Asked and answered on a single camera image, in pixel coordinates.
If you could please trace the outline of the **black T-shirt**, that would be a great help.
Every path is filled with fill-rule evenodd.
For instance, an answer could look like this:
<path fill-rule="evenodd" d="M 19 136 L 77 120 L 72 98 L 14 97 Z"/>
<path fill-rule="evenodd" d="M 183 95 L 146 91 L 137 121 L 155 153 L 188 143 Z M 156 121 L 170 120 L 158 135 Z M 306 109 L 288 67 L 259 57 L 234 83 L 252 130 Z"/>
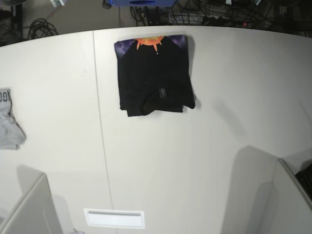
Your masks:
<path fill-rule="evenodd" d="M 120 109 L 129 117 L 195 108 L 185 35 L 117 41 Z"/>

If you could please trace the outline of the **black power strip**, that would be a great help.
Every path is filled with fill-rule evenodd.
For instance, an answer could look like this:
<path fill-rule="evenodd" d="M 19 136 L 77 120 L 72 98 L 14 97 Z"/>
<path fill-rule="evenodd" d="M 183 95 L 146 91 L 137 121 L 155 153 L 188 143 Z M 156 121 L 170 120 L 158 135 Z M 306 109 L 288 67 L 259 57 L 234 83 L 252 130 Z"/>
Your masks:
<path fill-rule="evenodd" d="M 201 25 L 203 26 L 216 26 L 216 27 L 248 27 L 248 22 L 234 19 L 227 19 L 224 17 L 208 17 L 202 18 Z"/>

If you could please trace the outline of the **white label plate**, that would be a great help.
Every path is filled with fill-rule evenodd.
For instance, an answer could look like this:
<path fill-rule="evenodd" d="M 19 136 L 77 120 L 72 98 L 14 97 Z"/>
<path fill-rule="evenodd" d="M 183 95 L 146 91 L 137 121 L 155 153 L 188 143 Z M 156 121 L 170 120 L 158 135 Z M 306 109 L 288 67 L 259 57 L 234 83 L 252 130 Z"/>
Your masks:
<path fill-rule="evenodd" d="M 143 211 L 84 209 L 88 226 L 105 228 L 144 229 Z"/>

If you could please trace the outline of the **blue box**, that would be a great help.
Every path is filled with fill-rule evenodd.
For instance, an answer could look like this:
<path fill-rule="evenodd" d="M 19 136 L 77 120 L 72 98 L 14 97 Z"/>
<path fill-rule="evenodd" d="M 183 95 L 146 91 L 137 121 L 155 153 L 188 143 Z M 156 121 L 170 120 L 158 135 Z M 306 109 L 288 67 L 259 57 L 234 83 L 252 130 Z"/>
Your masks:
<path fill-rule="evenodd" d="M 147 7 L 171 7 L 176 0 L 108 0 L 108 3 L 117 6 L 147 6 Z"/>

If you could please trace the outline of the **grey folded garment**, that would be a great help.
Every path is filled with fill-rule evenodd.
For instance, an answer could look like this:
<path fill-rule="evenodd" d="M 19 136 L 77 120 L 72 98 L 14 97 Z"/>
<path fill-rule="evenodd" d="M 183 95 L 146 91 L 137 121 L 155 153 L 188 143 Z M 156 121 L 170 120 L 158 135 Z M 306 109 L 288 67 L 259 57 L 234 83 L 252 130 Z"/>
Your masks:
<path fill-rule="evenodd" d="M 26 141 L 26 135 L 17 124 L 12 111 L 10 89 L 0 89 L 0 148 L 18 150 Z"/>

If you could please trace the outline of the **white partition panel left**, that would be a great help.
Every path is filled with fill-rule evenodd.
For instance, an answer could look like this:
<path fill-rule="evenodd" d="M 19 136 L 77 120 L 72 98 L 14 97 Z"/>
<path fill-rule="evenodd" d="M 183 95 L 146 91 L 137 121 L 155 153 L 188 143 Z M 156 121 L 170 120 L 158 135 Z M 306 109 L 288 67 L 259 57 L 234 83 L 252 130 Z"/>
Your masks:
<path fill-rule="evenodd" d="M 0 225 L 2 234 L 63 233 L 46 174 L 41 173 Z"/>

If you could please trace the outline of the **white partition panel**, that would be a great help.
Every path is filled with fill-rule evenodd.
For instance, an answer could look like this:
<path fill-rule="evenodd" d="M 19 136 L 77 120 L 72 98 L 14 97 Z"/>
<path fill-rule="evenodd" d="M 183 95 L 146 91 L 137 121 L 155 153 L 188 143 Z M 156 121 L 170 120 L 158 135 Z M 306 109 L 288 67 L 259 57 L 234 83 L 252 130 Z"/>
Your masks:
<path fill-rule="evenodd" d="M 310 234 L 312 202 L 282 159 L 254 203 L 254 234 Z"/>
<path fill-rule="evenodd" d="M 46 174 L 41 173 L 0 225 L 2 234 L 63 233 Z"/>

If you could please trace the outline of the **black keyboard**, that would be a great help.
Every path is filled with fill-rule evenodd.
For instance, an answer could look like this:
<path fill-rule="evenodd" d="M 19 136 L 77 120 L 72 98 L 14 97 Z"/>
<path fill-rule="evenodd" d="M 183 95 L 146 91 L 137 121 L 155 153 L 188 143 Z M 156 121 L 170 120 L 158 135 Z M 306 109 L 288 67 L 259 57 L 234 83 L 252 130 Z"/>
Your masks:
<path fill-rule="evenodd" d="M 296 175 L 297 180 L 301 184 L 301 186 L 304 188 L 305 192 L 309 196 L 309 198 L 312 198 L 312 165 L 310 164 L 308 167 L 306 167 L 304 170 L 301 170 Z"/>

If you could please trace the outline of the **white partition panel right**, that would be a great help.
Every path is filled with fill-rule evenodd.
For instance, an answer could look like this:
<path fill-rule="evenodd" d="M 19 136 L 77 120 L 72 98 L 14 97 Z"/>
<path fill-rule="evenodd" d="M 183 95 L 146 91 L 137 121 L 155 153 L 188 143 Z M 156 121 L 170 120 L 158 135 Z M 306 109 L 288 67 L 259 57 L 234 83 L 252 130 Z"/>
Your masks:
<path fill-rule="evenodd" d="M 282 159 L 254 203 L 254 234 L 310 234 L 312 202 Z"/>

